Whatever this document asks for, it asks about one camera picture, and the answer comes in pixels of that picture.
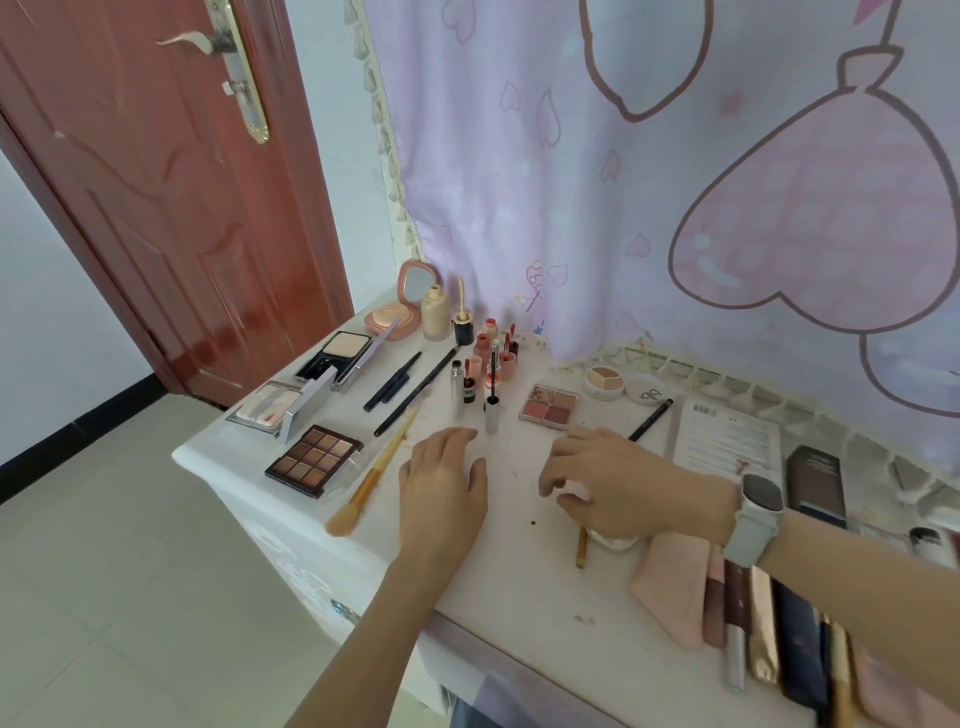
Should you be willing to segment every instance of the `floor tile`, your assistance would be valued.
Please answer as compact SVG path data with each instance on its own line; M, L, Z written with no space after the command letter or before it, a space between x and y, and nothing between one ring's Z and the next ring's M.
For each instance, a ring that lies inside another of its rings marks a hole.
M212 419L201 407L164 398L0 507L18 521L0 559L90 629L107 628L197 530L192 498L207 487L170 452Z
M0 725L7 725L93 640L22 577L0 567Z
M212 493L205 508L208 528L105 639L214 724L281 724L336 646Z
M103 643L91 644L11 728L200 728L142 671Z

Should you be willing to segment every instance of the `right hand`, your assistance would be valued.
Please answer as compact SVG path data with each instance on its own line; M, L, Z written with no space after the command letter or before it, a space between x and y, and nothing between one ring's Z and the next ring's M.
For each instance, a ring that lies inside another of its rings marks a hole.
M547 497L567 480L582 483L590 500L564 493L557 503L580 525L625 539L697 530L689 503L699 498L700 478L605 427L574 426L554 442L539 487Z

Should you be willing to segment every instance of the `door handle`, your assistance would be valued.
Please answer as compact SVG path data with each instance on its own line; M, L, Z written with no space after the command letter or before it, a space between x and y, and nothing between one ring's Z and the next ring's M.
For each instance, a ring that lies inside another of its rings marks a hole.
M230 0L204 0L204 5L213 24L211 35L200 31L186 31L166 40L158 40L156 44L191 43L208 56L222 58L229 76L223 82L224 92L236 99L250 136L257 144L266 144L270 140L267 114L256 89L256 80L253 78L243 36L240 35L240 28L233 14L233 6Z
M214 53L237 52L237 47L233 43L233 38L224 33L208 36L206 33L201 33L200 31L187 31L186 33L180 33L178 36L167 38L166 40L157 40L155 43L157 45L193 43L208 56L212 56Z

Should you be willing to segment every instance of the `concealer palette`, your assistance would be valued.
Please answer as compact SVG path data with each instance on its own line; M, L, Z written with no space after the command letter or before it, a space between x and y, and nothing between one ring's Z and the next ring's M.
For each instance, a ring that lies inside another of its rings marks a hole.
M320 497L324 485L359 449L363 449L359 440L313 425L265 473L301 493Z

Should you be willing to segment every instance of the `watch face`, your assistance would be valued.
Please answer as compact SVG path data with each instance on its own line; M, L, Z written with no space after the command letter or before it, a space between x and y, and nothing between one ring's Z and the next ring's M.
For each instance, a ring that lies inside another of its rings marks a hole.
M780 488L761 475L743 476L743 495L765 510L775 513L783 510L783 493L780 492Z

